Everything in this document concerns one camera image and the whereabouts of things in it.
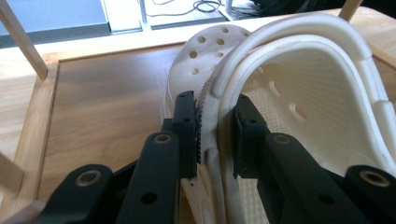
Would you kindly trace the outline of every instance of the white clog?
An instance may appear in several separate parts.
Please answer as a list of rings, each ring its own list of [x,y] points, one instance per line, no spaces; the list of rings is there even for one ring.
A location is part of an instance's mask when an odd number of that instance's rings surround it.
[[[272,132],[296,137],[318,163],[339,175],[368,164],[396,175],[396,118],[372,53],[347,22],[298,15],[254,33],[208,28],[177,55],[163,98],[194,91],[202,110],[198,177],[183,180],[197,223],[265,223],[254,180],[233,178],[230,111],[247,95]]]

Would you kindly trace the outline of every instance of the table surface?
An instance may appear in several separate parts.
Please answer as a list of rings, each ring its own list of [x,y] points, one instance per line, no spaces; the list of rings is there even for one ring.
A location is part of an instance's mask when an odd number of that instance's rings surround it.
[[[254,31],[277,19],[232,23]],[[396,20],[361,7],[351,23],[368,43],[396,58]],[[57,52],[44,55],[46,61],[99,54],[61,63],[39,198],[48,198],[81,165],[102,163],[118,170],[138,158],[146,136],[160,129],[167,72],[181,43],[209,25],[37,46],[42,55]],[[104,55],[112,51],[125,52]],[[377,67],[395,104],[396,73],[382,63]],[[0,49],[0,150],[11,159],[34,82],[35,73],[18,49]]]

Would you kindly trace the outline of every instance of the wooden stick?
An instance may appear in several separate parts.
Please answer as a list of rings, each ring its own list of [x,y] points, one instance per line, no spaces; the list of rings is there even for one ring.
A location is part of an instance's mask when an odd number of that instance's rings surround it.
[[[363,0],[346,0],[338,16],[346,21],[350,21],[362,1]]]
[[[23,171],[0,153],[0,190],[14,197],[18,195],[23,180]]]
[[[20,47],[22,53],[27,61],[29,61],[30,65],[33,66],[37,75],[41,79],[45,79],[47,77],[48,68],[35,49],[29,36],[24,32],[20,22],[7,3],[7,0],[0,0],[0,21],[7,28],[12,39]]]

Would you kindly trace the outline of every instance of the cable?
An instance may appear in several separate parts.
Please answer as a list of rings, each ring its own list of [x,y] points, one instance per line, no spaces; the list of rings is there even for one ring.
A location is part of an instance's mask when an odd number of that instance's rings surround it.
[[[164,3],[159,3],[159,4],[155,3],[154,0],[151,0],[151,1],[154,3],[154,5],[163,6],[165,4],[174,2],[175,0],[169,0],[169,1],[166,1]],[[202,8],[202,6],[207,6],[207,7],[211,7],[211,8],[210,9],[206,9],[206,8]],[[190,10],[188,10],[186,12],[175,13],[175,14],[174,13],[172,13],[172,14],[166,14],[165,13],[165,14],[155,14],[155,15],[146,14],[146,15],[149,16],[149,17],[183,16],[183,15],[186,15],[186,14],[189,14],[189,13],[193,12],[194,10],[198,10],[198,11],[204,12],[204,13],[209,13],[209,12],[216,11],[219,8],[219,6],[221,6],[221,0],[199,0],[199,1],[194,2],[192,4],[192,9],[190,9]]]
[[[256,5],[251,7],[231,7],[231,12],[239,20],[257,18],[262,15],[262,9]]]
[[[163,2],[163,3],[156,3],[154,0],[151,0],[151,2],[152,2],[154,5],[156,5],[156,6],[163,6],[163,5],[166,5],[166,4],[171,3],[171,2],[173,2],[173,1],[175,1],[175,0],[169,0],[169,1],[166,1],[166,2]]]

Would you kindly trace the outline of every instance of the screw hole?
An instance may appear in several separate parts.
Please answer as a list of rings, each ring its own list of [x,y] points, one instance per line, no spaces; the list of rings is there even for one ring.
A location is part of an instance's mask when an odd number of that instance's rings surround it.
[[[102,174],[97,170],[89,170],[80,174],[76,179],[76,185],[79,187],[87,187],[100,180]]]
[[[334,204],[334,199],[332,198],[331,195],[327,194],[327,193],[320,193],[318,195],[318,199],[322,202],[322,203],[326,203],[328,205],[332,205]]]
[[[167,143],[171,141],[171,136],[168,134],[160,133],[154,137],[154,141],[159,144]]]
[[[389,181],[384,176],[376,172],[363,170],[361,171],[360,175],[364,181],[374,186],[386,188],[390,185]]]
[[[143,197],[141,198],[141,202],[143,204],[152,204],[155,203],[156,201],[157,201],[157,194],[155,193],[147,193],[143,195]]]
[[[279,143],[279,144],[282,144],[282,145],[287,145],[287,144],[290,143],[290,139],[287,136],[282,135],[282,134],[275,135],[274,136],[274,141]]]

